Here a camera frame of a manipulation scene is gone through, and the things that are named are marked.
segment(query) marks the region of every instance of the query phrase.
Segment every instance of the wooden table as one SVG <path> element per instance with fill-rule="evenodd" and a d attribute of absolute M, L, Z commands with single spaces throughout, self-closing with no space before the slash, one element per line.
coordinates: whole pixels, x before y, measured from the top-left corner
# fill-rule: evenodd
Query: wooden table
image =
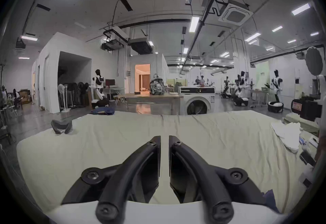
<path fill-rule="evenodd" d="M 134 93 L 115 96 L 116 103 L 121 100 L 127 107 L 129 104 L 171 104 L 171 114 L 180 114 L 180 99 L 183 96 L 178 94 L 151 95 L 149 92 L 143 92 L 140 95 Z"/>

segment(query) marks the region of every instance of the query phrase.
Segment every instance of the cream bedsheet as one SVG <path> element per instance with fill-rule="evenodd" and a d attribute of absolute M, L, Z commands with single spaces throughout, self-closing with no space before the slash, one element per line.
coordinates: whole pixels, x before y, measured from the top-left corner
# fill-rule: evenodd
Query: cream bedsheet
<path fill-rule="evenodd" d="M 67 191 L 89 167 L 122 163 L 132 152 L 161 135 L 161 174 L 151 202 L 178 203 L 169 186 L 169 135 L 177 136 L 209 164 L 239 167 L 262 192 L 273 189 L 276 205 L 289 212 L 305 187 L 298 181 L 304 163 L 289 152 L 270 124 L 275 119 L 254 111 L 211 113 L 199 116 L 86 115 L 73 120 L 73 131 L 56 135 L 40 132 L 17 145 L 24 180 L 43 212 L 60 205 Z"/>

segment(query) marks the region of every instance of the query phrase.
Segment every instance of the standing fan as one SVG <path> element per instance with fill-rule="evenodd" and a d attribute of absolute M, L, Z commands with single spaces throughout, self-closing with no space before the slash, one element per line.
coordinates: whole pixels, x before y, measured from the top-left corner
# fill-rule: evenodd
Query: standing fan
<path fill-rule="evenodd" d="M 68 112 L 70 110 L 70 108 L 67 108 L 67 105 L 66 105 L 66 103 L 67 103 L 67 87 L 62 84 L 59 84 L 58 90 L 59 90 L 59 93 L 61 93 L 62 97 L 63 97 L 64 109 L 61 112 Z"/>

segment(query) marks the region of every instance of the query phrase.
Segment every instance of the backpack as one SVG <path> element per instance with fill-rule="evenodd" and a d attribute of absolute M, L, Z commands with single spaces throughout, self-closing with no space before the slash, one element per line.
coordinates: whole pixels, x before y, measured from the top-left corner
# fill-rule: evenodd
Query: backpack
<path fill-rule="evenodd" d="M 154 75 L 154 79 L 150 83 L 152 95 L 163 95 L 165 91 L 163 79 L 158 78 L 158 75 Z"/>

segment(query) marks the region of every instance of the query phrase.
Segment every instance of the folded blue cloth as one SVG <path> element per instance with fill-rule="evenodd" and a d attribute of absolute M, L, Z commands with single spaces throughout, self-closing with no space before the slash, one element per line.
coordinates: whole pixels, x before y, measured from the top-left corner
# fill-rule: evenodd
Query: folded blue cloth
<path fill-rule="evenodd" d="M 114 108 L 112 108 L 112 107 L 98 107 L 98 108 L 92 110 L 91 114 L 112 115 L 112 114 L 114 114 Z"/>

